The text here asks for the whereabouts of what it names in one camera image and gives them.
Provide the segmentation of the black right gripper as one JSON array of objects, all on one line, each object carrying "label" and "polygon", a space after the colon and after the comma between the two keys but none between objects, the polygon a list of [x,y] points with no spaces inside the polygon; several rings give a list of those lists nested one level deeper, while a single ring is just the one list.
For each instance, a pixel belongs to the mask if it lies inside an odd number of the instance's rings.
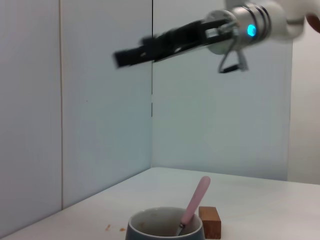
[{"label": "black right gripper", "polygon": [[112,54],[117,68],[146,62],[159,62],[198,47],[216,44],[232,38],[232,22],[227,19],[205,22],[197,20],[158,35],[147,35],[142,46]]}]

